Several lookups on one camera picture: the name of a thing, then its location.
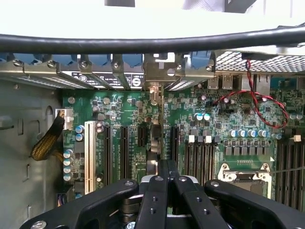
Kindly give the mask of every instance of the white connector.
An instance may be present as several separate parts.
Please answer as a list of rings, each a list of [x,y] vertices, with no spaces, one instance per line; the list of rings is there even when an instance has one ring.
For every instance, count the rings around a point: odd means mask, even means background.
[[[58,112],[64,112],[64,119],[65,124],[63,126],[64,130],[72,130],[73,129],[73,109],[55,109],[55,114],[57,115]]]

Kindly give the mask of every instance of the black cable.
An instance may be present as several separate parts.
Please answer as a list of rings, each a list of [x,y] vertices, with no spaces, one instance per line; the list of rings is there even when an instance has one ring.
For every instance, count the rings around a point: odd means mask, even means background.
[[[0,34],[0,52],[120,54],[192,52],[305,42],[305,27],[173,39],[65,39]]]

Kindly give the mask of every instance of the gray metal wall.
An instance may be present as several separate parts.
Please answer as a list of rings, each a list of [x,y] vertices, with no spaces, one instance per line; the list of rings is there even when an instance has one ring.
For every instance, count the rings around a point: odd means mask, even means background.
[[[17,229],[54,207],[53,183],[60,175],[60,162],[55,157],[41,162],[29,158],[37,134],[48,129],[48,106],[53,111],[60,107],[54,91],[0,81],[1,229]]]

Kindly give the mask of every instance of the screw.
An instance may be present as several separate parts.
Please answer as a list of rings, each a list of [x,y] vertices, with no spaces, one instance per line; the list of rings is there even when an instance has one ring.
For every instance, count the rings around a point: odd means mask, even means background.
[[[155,180],[162,181],[162,180],[163,180],[163,178],[162,178],[162,177],[157,176],[157,177],[155,178]]]
[[[114,68],[119,68],[119,64],[116,62],[113,64]]]
[[[181,69],[182,69],[182,65],[181,64],[179,64],[178,66],[177,66],[177,68],[176,68],[178,71],[180,71]]]
[[[86,67],[88,67],[88,63],[87,63],[86,61],[82,61],[82,62],[80,63],[80,67],[81,67],[81,68],[86,68]]]
[[[134,229],[135,222],[130,222],[127,224],[126,229]]]
[[[125,182],[125,185],[126,185],[126,186],[131,186],[131,185],[133,185],[133,182],[132,182],[132,181],[126,181],[126,182]]]
[[[211,182],[211,185],[214,186],[214,187],[218,187],[218,186],[219,186],[219,183],[216,182],[216,181],[212,181],[212,182]]]
[[[186,177],[179,177],[179,180],[184,182],[184,181],[186,181]]]
[[[45,221],[37,221],[34,223],[30,229],[44,229],[47,226],[47,223]]]
[[[18,89],[20,89],[20,86],[19,86],[19,84],[15,84],[13,88],[14,88],[15,90],[18,90]]]
[[[55,61],[48,61],[47,66],[49,68],[55,68],[56,67],[56,62]]]
[[[13,60],[13,64],[16,66],[16,67],[22,67],[22,62],[20,60]]]

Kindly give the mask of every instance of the solid capacitor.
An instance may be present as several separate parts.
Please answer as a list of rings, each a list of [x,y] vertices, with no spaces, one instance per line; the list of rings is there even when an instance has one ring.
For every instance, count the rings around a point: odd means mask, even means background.
[[[238,130],[237,132],[239,137],[246,137],[246,131],[245,130]]]
[[[201,120],[203,120],[203,114],[202,114],[202,113],[196,113],[196,114],[194,115],[194,118],[195,118],[195,120],[197,120],[197,121],[201,121]]]
[[[71,167],[70,167],[70,166],[65,166],[65,167],[63,168],[63,172],[64,172],[64,173],[70,173],[70,172],[71,172]]]
[[[82,140],[84,140],[84,135],[83,134],[77,134],[75,136],[75,141],[81,142]]]
[[[255,130],[248,130],[248,136],[249,137],[256,137],[256,131]]]
[[[236,130],[229,130],[230,137],[236,137]]]
[[[67,173],[67,174],[63,175],[64,181],[70,181],[71,178],[72,178],[72,173]]]
[[[71,157],[72,153],[73,153],[73,151],[72,151],[71,149],[67,149],[67,150],[65,150],[65,152],[63,153],[63,157],[64,157],[64,158],[69,158],[69,157]]]
[[[82,132],[84,132],[85,127],[83,125],[78,125],[77,127],[75,127],[75,132],[77,134],[81,134]]]
[[[260,137],[267,137],[267,131],[265,131],[265,130],[259,130],[259,131],[258,131],[258,135],[259,135]]]

